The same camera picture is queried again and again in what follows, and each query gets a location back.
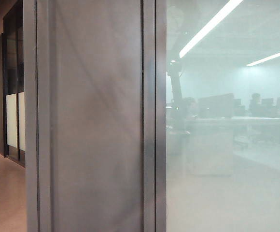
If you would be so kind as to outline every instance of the frosted glass panel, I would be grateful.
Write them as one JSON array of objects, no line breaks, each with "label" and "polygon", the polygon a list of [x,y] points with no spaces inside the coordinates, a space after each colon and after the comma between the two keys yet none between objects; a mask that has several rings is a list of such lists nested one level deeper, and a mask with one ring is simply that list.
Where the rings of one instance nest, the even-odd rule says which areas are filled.
[{"label": "frosted glass panel", "polygon": [[7,144],[17,147],[16,134],[16,94],[6,96],[7,109]]},{"label": "frosted glass panel", "polygon": [[167,0],[167,232],[280,232],[280,1]]},{"label": "frosted glass panel", "polygon": [[25,151],[25,102],[24,92],[19,93],[19,139],[20,149]]}]

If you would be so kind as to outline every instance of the desk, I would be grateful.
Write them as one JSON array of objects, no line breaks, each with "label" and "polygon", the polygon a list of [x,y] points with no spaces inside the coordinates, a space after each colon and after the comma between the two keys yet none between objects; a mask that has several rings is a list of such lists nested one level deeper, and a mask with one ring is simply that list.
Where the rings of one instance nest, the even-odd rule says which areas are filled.
[{"label": "desk", "polygon": [[[266,117],[246,117],[236,116],[232,118],[198,118],[185,120],[185,125],[191,131],[196,128],[218,127],[230,128],[233,130],[236,126],[270,126],[275,125],[280,127],[280,118]],[[182,152],[183,176],[186,176],[186,161],[188,152]]]}]

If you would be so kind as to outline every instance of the tiled floor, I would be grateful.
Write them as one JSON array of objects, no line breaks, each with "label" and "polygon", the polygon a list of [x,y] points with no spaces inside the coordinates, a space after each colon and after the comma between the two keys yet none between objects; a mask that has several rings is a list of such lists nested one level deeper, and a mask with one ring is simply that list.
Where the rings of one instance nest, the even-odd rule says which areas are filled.
[{"label": "tiled floor", "polygon": [[25,169],[0,155],[0,232],[26,231]]}]

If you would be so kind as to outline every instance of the ceiling light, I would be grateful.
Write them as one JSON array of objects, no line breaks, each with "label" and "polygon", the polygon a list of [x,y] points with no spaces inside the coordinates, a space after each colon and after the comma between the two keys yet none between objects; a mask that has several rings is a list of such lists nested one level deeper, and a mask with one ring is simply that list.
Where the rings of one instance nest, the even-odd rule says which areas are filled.
[{"label": "ceiling light", "polygon": [[275,55],[271,55],[271,56],[269,56],[269,57],[267,57],[267,58],[263,58],[263,59],[260,59],[260,60],[258,60],[258,61],[255,61],[255,62],[253,62],[253,63],[250,63],[250,64],[248,64],[247,66],[254,66],[254,65],[256,65],[256,64],[260,64],[260,63],[263,63],[263,62],[266,62],[266,61],[268,61],[268,60],[271,60],[271,59],[274,59],[274,58],[277,58],[277,57],[280,57],[280,52],[279,53],[277,53],[277,54],[275,54]]},{"label": "ceiling light", "polygon": [[203,37],[205,37],[217,24],[232,12],[243,0],[230,0],[180,51],[183,58]]}]

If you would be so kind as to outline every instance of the white wall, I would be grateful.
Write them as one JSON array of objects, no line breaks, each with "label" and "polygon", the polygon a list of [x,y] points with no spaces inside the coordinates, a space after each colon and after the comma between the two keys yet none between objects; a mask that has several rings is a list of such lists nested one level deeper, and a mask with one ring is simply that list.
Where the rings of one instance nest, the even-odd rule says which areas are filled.
[{"label": "white wall", "polygon": [[[183,97],[198,99],[234,93],[247,108],[255,92],[262,98],[274,98],[274,101],[280,97],[280,58],[253,67],[228,58],[199,58],[185,66],[181,77]],[[171,99],[171,82],[167,76],[167,102]]]}]

